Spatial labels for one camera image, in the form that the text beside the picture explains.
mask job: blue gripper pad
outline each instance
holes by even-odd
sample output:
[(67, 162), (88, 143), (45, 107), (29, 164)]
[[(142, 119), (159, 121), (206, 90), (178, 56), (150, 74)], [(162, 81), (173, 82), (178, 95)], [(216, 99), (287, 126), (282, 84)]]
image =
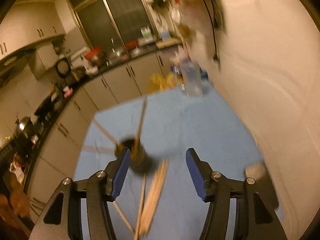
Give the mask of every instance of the blue gripper pad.
[(189, 148), (187, 150), (186, 162), (198, 196), (204, 202), (207, 202), (208, 195), (206, 192), (206, 187), (210, 184), (210, 172), (207, 173), (202, 165), (202, 163), (206, 162), (202, 162), (199, 159), (196, 151), (193, 148)]
[(113, 185), (112, 185), (112, 192), (111, 197), (116, 199), (120, 195), (125, 176), (127, 175), (127, 171), (129, 169), (130, 161), (131, 161), (131, 152), (128, 148), (124, 148), (123, 151), (126, 151), (124, 155), (122, 155), (122, 161), (119, 165), (116, 174), (114, 175)]

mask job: wooden stick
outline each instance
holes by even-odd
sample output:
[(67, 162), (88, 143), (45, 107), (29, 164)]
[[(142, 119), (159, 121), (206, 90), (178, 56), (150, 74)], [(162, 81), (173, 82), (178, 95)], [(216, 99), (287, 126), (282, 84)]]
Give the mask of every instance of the wooden stick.
[(141, 215), (141, 222), (139, 228), (139, 235), (146, 234), (149, 229), (156, 211), (156, 207), (160, 198), (160, 194), (163, 188), (164, 179), (168, 169), (168, 160), (161, 163), (158, 173), (154, 177), (155, 185), (153, 188), (150, 187), (146, 203), (143, 208)]
[(116, 201), (113, 201), (113, 205), (115, 206), (116, 210), (118, 211), (122, 221), (127, 225), (127, 227), (129, 228), (129, 230), (134, 233), (134, 229), (133, 226), (129, 223), (129, 221), (127, 220), (126, 216), (124, 215), (124, 213), (122, 212), (122, 210), (120, 209), (120, 207), (118, 206), (118, 203)]
[(113, 142), (115, 145), (117, 145), (120, 150), (123, 149), (123, 144), (118, 142), (110, 133), (108, 133), (108, 131), (106, 129), (104, 129), (101, 124), (99, 124), (95, 119), (92, 120), (92, 122), (96, 125), (96, 127), (99, 128), (99, 130), (111, 141)]
[(137, 151), (138, 151), (138, 147), (140, 144), (140, 135), (141, 135), (141, 131), (142, 131), (142, 125), (143, 125), (144, 115), (146, 113), (146, 108), (147, 108), (147, 98), (144, 98), (143, 103), (142, 103), (142, 111), (141, 111), (141, 115), (140, 115), (140, 121), (138, 124), (138, 130), (137, 130), (136, 137), (134, 139), (133, 150), (131, 153), (131, 156), (133, 159), (135, 159), (137, 156)]
[(145, 190), (146, 190), (146, 175), (144, 174), (143, 181), (142, 181), (142, 187), (141, 187), (141, 197), (140, 197), (140, 202), (139, 202), (136, 231), (135, 231), (134, 237), (133, 237), (134, 240), (138, 240), (138, 238), (139, 238), (139, 228), (140, 228), (140, 220), (141, 220)]
[(92, 153), (106, 153), (110, 155), (113, 155), (115, 151), (113, 148), (98, 147), (96, 145), (83, 145), (81, 150)]

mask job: round clock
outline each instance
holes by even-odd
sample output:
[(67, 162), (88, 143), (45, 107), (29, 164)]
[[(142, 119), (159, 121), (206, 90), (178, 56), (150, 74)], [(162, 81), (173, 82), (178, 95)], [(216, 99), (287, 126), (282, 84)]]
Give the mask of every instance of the round clock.
[(59, 60), (55, 65), (55, 69), (61, 78), (64, 78), (71, 72), (70, 64), (66, 58)]

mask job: metal screw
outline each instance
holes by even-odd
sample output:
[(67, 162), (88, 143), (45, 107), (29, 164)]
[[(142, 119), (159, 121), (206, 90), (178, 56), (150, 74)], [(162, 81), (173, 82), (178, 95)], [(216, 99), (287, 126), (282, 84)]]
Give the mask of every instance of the metal screw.
[(253, 178), (247, 178), (247, 183), (248, 184), (254, 184), (256, 181)]
[(214, 178), (220, 178), (220, 177), (221, 177), (221, 173), (218, 172), (218, 171), (214, 171), (214, 172), (212, 173), (212, 176), (213, 176)]
[(104, 171), (98, 171), (96, 173), (96, 175), (97, 175), (98, 178), (102, 178), (102, 177), (104, 177), (106, 175), (106, 173)]
[(68, 185), (70, 182), (71, 182), (70, 178), (65, 178), (65, 179), (63, 179), (62, 184), (63, 185)]

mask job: kitchen cabinet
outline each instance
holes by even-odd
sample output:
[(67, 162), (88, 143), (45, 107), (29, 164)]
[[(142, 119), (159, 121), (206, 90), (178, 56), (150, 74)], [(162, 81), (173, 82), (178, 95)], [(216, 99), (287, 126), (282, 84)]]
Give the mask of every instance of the kitchen cabinet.
[(73, 178), (80, 151), (81, 148), (68, 137), (65, 130), (55, 124), (45, 139), (38, 159), (46, 161), (63, 178)]
[(52, 165), (41, 157), (36, 160), (36, 164), (31, 174), (27, 196), (29, 199), (37, 199), (47, 203), (52, 193), (66, 176), (57, 171)]
[(78, 147), (82, 146), (89, 124), (74, 101), (65, 107), (56, 124)]
[(85, 84), (84, 90), (88, 93), (99, 111), (117, 104), (117, 100), (113, 96), (102, 76)]
[(0, 24), (0, 59), (29, 44), (64, 34), (54, 2), (13, 5)]
[(166, 77), (171, 72), (170, 67), (172, 64), (169, 58), (174, 57), (175, 52), (178, 52), (178, 46), (174, 46), (168, 49), (162, 49), (156, 52), (164, 77)]
[(127, 64), (123, 64), (102, 75), (119, 103), (137, 98), (141, 93)]
[(163, 76), (155, 53), (132, 60), (128, 62), (128, 66), (142, 95), (148, 92), (152, 74), (158, 73)]
[(26, 44), (26, 36), (23, 27), (23, 19), (18, 12), (8, 12), (0, 24), (0, 52), (1, 58), (10, 55), (12, 52)]
[(30, 2), (19, 11), (26, 15), (24, 29), (27, 44), (64, 33), (54, 2)]
[(81, 87), (73, 96), (72, 103), (79, 110), (88, 124), (90, 124), (95, 112), (97, 112), (98, 109), (83, 87)]
[(37, 46), (36, 49), (37, 54), (39, 55), (40, 60), (46, 70), (53, 67), (59, 59), (51, 42)]

